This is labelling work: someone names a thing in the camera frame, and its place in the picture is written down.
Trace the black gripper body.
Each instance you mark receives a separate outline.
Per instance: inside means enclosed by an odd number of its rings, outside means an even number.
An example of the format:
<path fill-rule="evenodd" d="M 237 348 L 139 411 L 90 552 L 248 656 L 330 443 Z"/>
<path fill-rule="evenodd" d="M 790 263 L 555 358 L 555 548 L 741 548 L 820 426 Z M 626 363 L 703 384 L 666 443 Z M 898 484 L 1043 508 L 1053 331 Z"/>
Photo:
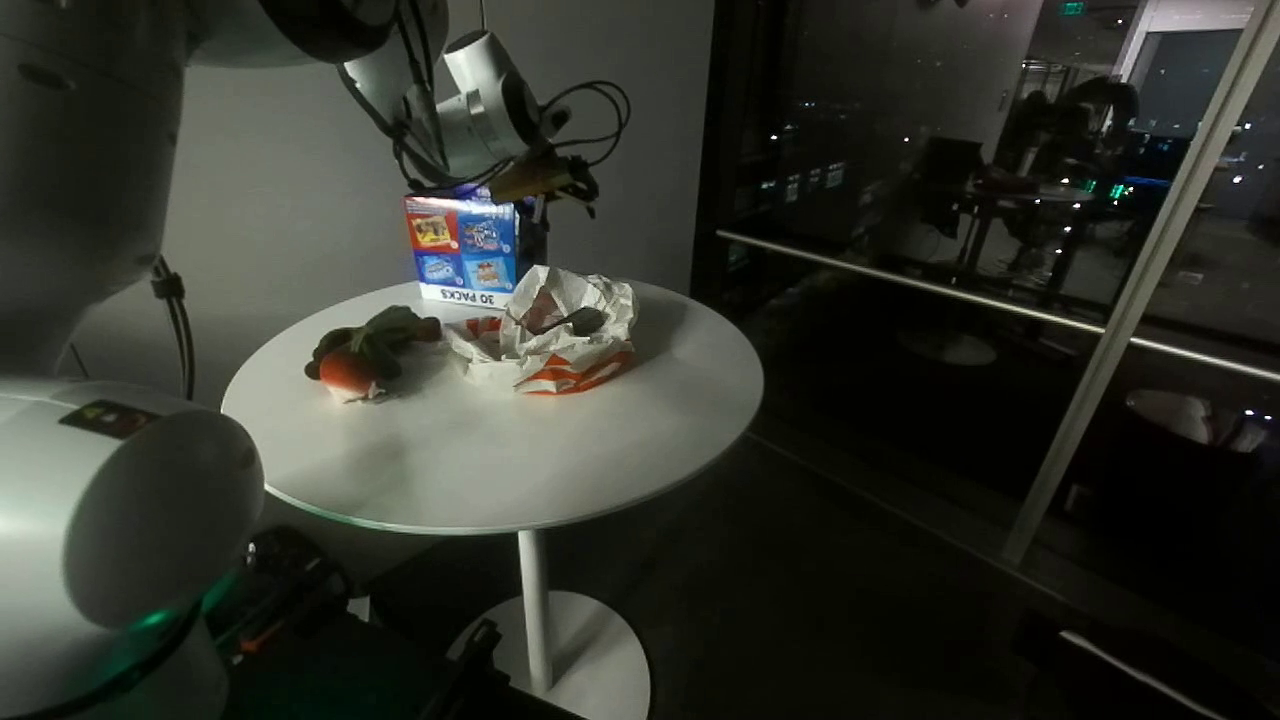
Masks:
<path fill-rule="evenodd" d="M 549 206 L 530 196 L 530 201 L 519 201 L 516 213 L 519 213 L 519 268 L 549 263 L 549 233 L 551 233 Z"/>

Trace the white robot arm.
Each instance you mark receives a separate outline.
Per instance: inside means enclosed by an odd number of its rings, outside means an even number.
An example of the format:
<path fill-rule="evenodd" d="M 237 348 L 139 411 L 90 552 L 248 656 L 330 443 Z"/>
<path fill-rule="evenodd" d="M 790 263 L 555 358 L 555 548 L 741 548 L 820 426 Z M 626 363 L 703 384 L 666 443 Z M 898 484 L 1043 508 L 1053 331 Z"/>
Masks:
<path fill-rule="evenodd" d="M 154 384 L 182 76 L 334 65 L 429 97 L 449 0 L 0 0 L 0 720 L 213 709 L 204 593 L 261 514 L 248 434 Z"/>

